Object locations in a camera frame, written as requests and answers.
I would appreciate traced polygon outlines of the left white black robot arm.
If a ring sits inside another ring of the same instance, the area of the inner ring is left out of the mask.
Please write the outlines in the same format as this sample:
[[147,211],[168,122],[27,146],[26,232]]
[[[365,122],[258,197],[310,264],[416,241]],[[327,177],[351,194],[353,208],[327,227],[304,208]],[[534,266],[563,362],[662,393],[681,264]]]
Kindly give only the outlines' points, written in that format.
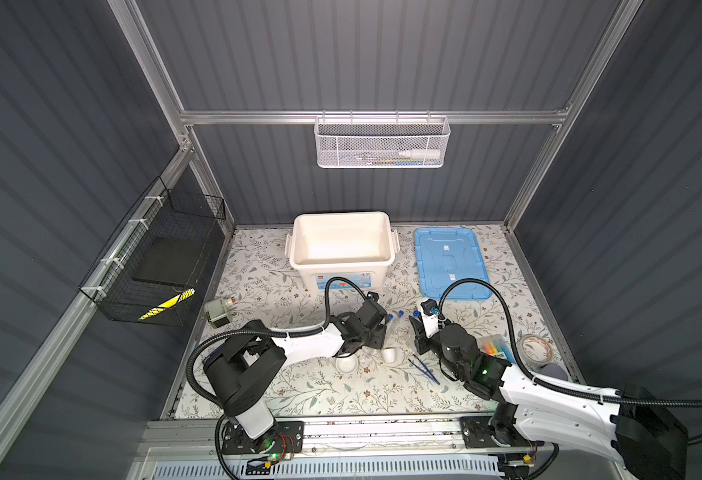
[[387,321],[373,293],[357,311],[331,314],[310,329],[272,330],[253,320],[202,342],[187,360],[187,382],[264,449],[276,436],[276,420],[263,397],[279,372],[308,360],[351,357],[365,347],[380,349]]

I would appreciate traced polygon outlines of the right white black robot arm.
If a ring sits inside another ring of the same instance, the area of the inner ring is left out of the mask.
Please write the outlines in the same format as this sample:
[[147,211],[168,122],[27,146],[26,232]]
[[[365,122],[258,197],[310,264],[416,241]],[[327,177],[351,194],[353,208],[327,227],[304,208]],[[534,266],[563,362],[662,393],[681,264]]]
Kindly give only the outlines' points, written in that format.
[[456,323],[421,315],[409,321],[418,354],[433,353],[448,379],[496,402],[489,429],[500,444],[552,443],[612,460],[638,479],[685,478],[688,430],[646,389],[630,388],[637,404],[610,403],[609,389],[527,376],[482,352]]

